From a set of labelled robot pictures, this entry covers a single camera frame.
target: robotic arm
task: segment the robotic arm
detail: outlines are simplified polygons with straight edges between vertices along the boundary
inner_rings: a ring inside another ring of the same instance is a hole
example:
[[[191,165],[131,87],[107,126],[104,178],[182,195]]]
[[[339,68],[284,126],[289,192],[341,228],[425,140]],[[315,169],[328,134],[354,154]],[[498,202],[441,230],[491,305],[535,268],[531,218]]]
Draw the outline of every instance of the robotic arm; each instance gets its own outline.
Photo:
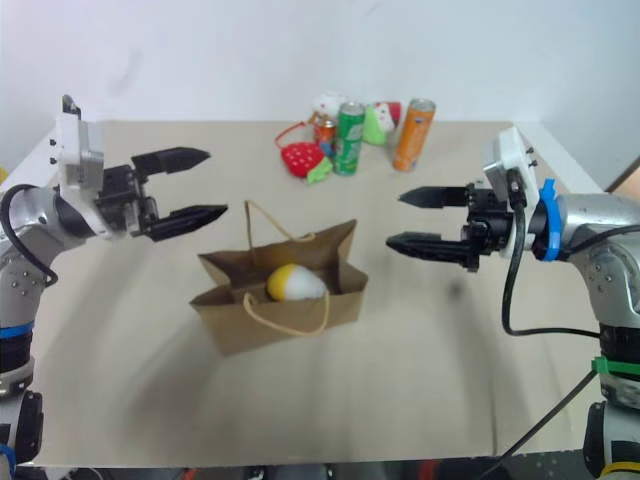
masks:
[[[42,395],[27,389],[34,370],[30,345],[40,296],[58,279],[50,268],[54,258],[92,236],[165,240],[208,225],[227,210],[190,206],[160,218],[155,200],[145,194],[149,175],[189,170],[207,152],[172,148],[133,157],[134,168],[104,169],[96,125],[82,120],[68,96],[56,127],[50,161],[58,164],[60,185],[16,185],[0,200],[0,480],[40,451]]]
[[[484,166],[492,188],[421,187],[400,201],[420,208],[468,207],[460,241],[405,232],[387,239],[392,249],[423,260],[458,263],[471,272],[480,255],[511,257],[503,326],[511,335],[578,333],[600,341],[593,361],[605,402],[593,404],[583,447],[595,476],[640,472],[640,205],[609,194],[556,196],[553,180],[538,191],[534,162],[515,128],[502,132]],[[509,326],[511,289],[520,256],[566,261],[582,274],[600,331]]]

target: white wall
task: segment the white wall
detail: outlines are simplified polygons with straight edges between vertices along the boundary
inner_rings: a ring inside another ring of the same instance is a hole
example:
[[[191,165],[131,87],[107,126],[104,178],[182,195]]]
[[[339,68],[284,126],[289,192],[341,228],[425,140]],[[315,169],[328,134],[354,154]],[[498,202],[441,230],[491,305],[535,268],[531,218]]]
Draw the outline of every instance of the white wall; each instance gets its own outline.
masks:
[[[592,152],[622,165],[640,151],[631,127],[620,145],[610,142],[638,110],[635,0],[4,0],[2,8],[0,158],[9,168],[48,131],[66,92],[100,118],[189,120],[302,119],[326,89],[367,101],[423,95],[440,119],[543,119],[588,168]],[[607,123],[594,135],[602,111]]]

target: green soda can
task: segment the green soda can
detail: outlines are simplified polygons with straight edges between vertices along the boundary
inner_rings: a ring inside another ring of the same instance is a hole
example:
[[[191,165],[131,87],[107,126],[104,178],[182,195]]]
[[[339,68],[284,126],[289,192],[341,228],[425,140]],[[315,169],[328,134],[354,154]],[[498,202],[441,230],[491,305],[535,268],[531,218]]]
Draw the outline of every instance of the green soda can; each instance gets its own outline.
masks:
[[[353,175],[358,169],[358,157],[362,145],[364,105],[345,102],[338,112],[338,134],[333,169],[338,175]]]

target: yellow and white egg toy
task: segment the yellow and white egg toy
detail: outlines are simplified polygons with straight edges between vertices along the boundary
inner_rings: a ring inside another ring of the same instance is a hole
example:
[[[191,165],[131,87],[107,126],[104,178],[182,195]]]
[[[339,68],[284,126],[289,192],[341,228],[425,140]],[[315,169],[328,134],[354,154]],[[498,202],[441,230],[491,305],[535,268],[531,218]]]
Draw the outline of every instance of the yellow and white egg toy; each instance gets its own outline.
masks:
[[[278,302],[320,298],[326,291],[327,286],[311,270],[294,263],[278,268],[267,279],[267,292]]]

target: soda can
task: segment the soda can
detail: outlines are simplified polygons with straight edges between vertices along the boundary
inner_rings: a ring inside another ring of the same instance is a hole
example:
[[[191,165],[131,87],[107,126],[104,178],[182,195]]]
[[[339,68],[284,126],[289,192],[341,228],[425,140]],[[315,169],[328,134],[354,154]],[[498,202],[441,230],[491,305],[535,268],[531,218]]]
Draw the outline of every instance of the soda can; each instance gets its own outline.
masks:
[[[364,105],[357,102],[340,105],[336,157],[333,162],[333,169],[338,175],[353,175],[358,169],[363,124]]]
[[[411,100],[393,156],[393,167],[396,170],[410,172],[415,168],[435,113],[436,104],[432,101],[424,98]]]
[[[335,154],[334,142],[336,138],[336,122],[330,118],[316,117],[313,122],[313,141],[327,157]]]

